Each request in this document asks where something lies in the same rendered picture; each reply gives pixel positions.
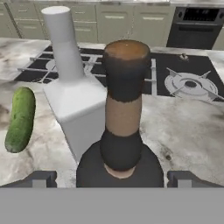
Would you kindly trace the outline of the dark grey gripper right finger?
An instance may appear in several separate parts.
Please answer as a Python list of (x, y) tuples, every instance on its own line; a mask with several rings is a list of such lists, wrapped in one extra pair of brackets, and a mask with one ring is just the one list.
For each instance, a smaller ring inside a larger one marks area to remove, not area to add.
[(168, 171), (168, 187), (174, 188), (208, 188), (208, 187), (220, 187), (223, 185), (218, 185), (201, 178), (198, 178), (191, 171)]

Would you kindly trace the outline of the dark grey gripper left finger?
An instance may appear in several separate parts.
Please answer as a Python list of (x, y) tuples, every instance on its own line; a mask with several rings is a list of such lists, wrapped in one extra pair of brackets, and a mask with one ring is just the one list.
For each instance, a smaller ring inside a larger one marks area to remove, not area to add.
[(22, 188), (56, 188), (56, 171), (34, 171), (26, 178), (11, 182), (1, 187), (22, 187)]

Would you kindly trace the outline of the green cucumber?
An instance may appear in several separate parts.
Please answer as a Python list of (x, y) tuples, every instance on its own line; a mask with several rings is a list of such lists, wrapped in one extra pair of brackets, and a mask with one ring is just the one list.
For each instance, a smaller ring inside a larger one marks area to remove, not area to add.
[(35, 110), (36, 98), (33, 91), (28, 87), (19, 87), (12, 98), (10, 125), (4, 141), (5, 149), (8, 152), (19, 153), (29, 143)]

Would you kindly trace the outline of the black and tan liquor bottle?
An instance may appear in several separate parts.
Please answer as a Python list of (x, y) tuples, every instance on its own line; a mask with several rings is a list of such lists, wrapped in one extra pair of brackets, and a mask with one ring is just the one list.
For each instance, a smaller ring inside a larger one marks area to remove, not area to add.
[(143, 143), (139, 125), (144, 77), (151, 50), (139, 41), (106, 45), (102, 57), (108, 87), (105, 130), (82, 155), (78, 187), (162, 187), (164, 173), (153, 151)]

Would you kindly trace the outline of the white square liquor bottle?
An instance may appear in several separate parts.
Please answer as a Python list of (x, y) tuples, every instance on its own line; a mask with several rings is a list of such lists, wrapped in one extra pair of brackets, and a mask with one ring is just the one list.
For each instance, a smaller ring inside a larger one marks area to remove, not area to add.
[(45, 96), (66, 137), (74, 159), (101, 139), (105, 127), (107, 91), (84, 73), (71, 10), (66, 6), (44, 8), (59, 78), (44, 87)]

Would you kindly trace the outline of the black gas hob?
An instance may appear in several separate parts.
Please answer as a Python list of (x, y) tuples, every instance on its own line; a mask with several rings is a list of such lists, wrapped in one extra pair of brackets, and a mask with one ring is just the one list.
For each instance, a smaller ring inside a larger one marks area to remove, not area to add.
[[(48, 46), (41, 54), (19, 70), (17, 81), (49, 83), (59, 78)], [(154, 52), (151, 70), (145, 77), (143, 92), (196, 99), (207, 102), (224, 102), (224, 83), (207, 56)]]

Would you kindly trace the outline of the black oven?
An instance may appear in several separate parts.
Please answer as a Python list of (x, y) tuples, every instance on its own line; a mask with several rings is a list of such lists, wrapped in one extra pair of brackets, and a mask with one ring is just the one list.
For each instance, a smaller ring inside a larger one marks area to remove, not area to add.
[(211, 50), (224, 25), (224, 8), (177, 7), (167, 47)]

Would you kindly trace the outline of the beige cupboard run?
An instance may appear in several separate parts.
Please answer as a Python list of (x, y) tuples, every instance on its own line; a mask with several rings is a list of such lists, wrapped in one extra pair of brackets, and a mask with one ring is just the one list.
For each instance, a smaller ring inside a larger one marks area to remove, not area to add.
[(134, 39), (148, 46), (166, 45), (175, 11), (168, 0), (0, 0), (0, 37), (50, 39), (42, 10), (52, 6), (70, 9), (66, 23), (79, 42), (107, 44)]

